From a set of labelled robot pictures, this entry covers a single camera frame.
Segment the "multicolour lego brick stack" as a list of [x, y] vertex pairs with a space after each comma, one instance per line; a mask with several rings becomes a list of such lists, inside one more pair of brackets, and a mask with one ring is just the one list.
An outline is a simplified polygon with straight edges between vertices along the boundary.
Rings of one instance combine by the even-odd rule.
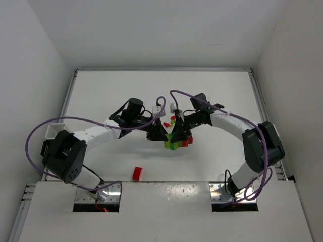
[[166, 142], [164, 142], [164, 147], [166, 149], [170, 149], [170, 150], [177, 150], [178, 148], [188, 147], [190, 144], [193, 143], [192, 135], [189, 136], [188, 140], [177, 141], [174, 143], [171, 142], [173, 134], [166, 134], [166, 137], [168, 138], [168, 140]]

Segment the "red curved lego brick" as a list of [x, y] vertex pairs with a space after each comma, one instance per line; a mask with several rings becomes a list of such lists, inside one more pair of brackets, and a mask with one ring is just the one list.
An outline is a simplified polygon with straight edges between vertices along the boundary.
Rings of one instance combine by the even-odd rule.
[[139, 182], [141, 179], [143, 168], [142, 167], [135, 167], [132, 175], [132, 180]]

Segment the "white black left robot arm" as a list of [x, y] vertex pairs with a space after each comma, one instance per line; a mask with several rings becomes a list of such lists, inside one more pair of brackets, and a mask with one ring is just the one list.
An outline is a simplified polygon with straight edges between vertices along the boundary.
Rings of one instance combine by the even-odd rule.
[[165, 116], [165, 104], [156, 103], [149, 117], [144, 116], [145, 112], [143, 101], [130, 98], [101, 124], [75, 132], [59, 131], [45, 152], [42, 164], [64, 183], [96, 193], [104, 181], [84, 165], [88, 151], [133, 130], [145, 131], [150, 141], [167, 140], [160, 121]]

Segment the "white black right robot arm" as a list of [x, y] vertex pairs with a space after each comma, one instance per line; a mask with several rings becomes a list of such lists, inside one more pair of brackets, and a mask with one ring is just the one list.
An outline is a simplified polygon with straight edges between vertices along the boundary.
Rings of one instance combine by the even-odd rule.
[[245, 162], [230, 176], [225, 184], [228, 195], [234, 196], [243, 188], [250, 186], [259, 177], [262, 178], [258, 190], [259, 195], [266, 182], [267, 171], [285, 157], [285, 151], [274, 124], [269, 121], [254, 123], [246, 118], [225, 110], [221, 104], [211, 104], [204, 93], [186, 94], [195, 112], [184, 115], [176, 106], [175, 126], [170, 143], [187, 142], [191, 130], [200, 125], [210, 125], [222, 129], [235, 136], [243, 143]]

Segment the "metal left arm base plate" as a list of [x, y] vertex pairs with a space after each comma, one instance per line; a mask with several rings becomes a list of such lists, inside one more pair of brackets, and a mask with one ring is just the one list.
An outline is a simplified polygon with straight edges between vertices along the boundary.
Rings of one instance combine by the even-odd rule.
[[90, 192], [81, 188], [76, 190], [76, 204], [117, 204], [120, 202], [122, 185], [120, 183], [112, 184], [96, 192]]

